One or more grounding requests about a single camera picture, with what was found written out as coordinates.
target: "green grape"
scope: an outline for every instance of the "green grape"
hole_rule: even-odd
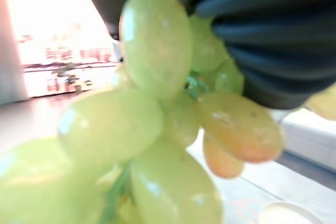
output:
[[[191,32],[183,5],[178,0],[127,0],[120,30],[134,83],[158,98],[175,95],[191,67]]]
[[[200,82],[199,86],[196,87],[196,89],[200,92],[210,92],[214,91],[215,89],[215,82],[217,78],[217,72],[218,70],[214,70],[207,73],[192,73],[192,77],[195,78],[197,82]]]
[[[55,137],[30,141],[1,156],[0,223],[96,224],[103,198],[89,187],[78,190],[83,177],[72,172]],[[86,209],[80,208],[83,199]]]
[[[207,166],[219,177],[235,178],[243,172],[244,163],[231,156],[206,133],[203,138],[203,153]]]
[[[206,133],[242,161],[269,161],[283,150],[279,126],[251,100],[234,93],[207,93],[200,97],[198,111]]]
[[[111,84],[112,84],[112,89],[134,87],[132,79],[124,64],[119,66],[116,69],[116,71],[113,73]]]
[[[149,147],[162,129],[159,103],[129,88],[78,99],[61,117],[58,132],[75,160],[110,169]]]
[[[162,102],[165,113],[164,134],[183,148],[191,145],[200,129],[196,102],[184,91]]]
[[[317,115],[327,120],[336,121],[336,84],[313,95],[306,105]]]
[[[124,202],[120,204],[118,209],[119,219],[124,221],[126,224],[142,224],[141,215],[137,207],[133,204],[130,197],[124,199]]]
[[[196,72],[210,72],[218,68],[228,58],[223,41],[217,39],[211,28],[211,19],[202,19],[197,15],[190,18],[192,31],[192,63]]]
[[[225,60],[218,69],[215,90],[242,94],[243,89],[244,76],[239,72],[234,60]]]
[[[136,205],[146,224],[221,224],[223,207],[211,179],[186,151],[160,140],[132,167]]]

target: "blurry background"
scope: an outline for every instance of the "blurry background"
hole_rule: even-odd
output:
[[[73,91],[67,77],[55,74],[71,62],[77,64],[71,76],[91,81],[84,89],[107,85],[116,58],[91,0],[6,1],[28,97]]]

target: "grape stem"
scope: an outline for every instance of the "grape stem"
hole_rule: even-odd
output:
[[[125,165],[110,190],[106,193],[106,207],[102,212],[99,224],[111,223],[118,217],[118,205],[122,197],[130,197],[134,203],[131,187],[131,162]]]
[[[187,78],[187,92],[194,99],[197,100],[201,95],[201,92],[198,90],[198,87],[201,91],[208,93],[210,92],[209,87],[202,81],[197,80],[196,78],[189,76]]]

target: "white plate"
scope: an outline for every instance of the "white plate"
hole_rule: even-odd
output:
[[[323,224],[309,210],[287,202],[271,202],[260,213],[257,224]]]

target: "table surface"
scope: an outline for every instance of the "table surface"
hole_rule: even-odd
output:
[[[62,95],[0,106],[0,154],[33,138],[56,134],[59,115],[73,97]],[[239,178],[224,180],[205,166],[202,132],[188,151],[219,189],[226,224],[255,224],[258,213],[271,201],[299,204],[325,224],[336,223],[336,192],[276,162],[246,165]]]

